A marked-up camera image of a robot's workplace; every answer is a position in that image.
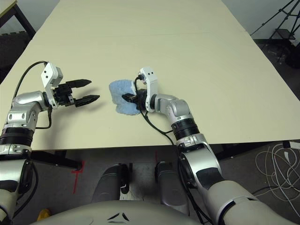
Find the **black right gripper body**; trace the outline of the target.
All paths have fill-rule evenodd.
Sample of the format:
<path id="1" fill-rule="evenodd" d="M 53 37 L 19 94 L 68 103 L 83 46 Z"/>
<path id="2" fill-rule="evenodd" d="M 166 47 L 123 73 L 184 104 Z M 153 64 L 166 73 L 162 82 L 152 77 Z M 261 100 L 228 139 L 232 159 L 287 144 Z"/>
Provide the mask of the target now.
<path id="1" fill-rule="evenodd" d="M 146 110 L 147 90 L 139 89 L 136 95 L 136 105 L 138 110 Z"/>

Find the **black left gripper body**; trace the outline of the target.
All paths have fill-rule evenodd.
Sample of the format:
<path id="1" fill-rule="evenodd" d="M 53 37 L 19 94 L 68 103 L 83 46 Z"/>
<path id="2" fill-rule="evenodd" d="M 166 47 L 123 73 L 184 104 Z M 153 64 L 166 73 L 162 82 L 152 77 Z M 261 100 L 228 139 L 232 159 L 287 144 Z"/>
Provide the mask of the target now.
<path id="1" fill-rule="evenodd" d="M 59 105 L 71 106 L 75 104 L 75 100 L 72 96 L 72 88 L 74 88 L 73 83 L 64 83 L 59 84 L 58 87 L 53 90 L 53 96 Z"/>

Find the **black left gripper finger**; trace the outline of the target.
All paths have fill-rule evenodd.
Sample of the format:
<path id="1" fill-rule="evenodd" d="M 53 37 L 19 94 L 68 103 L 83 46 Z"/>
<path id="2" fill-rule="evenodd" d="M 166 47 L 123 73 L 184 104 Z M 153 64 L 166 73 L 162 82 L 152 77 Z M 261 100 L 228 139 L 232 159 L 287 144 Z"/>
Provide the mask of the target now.
<path id="1" fill-rule="evenodd" d="M 87 79 L 78 79 L 78 80 L 66 82 L 66 84 L 68 85 L 69 88 L 80 88 L 80 87 L 84 87 L 90 83 L 91 83 L 91 81 L 87 80 Z"/>
<path id="2" fill-rule="evenodd" d="M 88 96 L 84 96 L 80 99 L 74 99 L 74 104 L 75 104 L 75 107 L 81 107 L 84 105 L 88 105 L 88 104 L 96 101 L 99 98 L 100 98 L 99 95 L 88 95 Z"/>

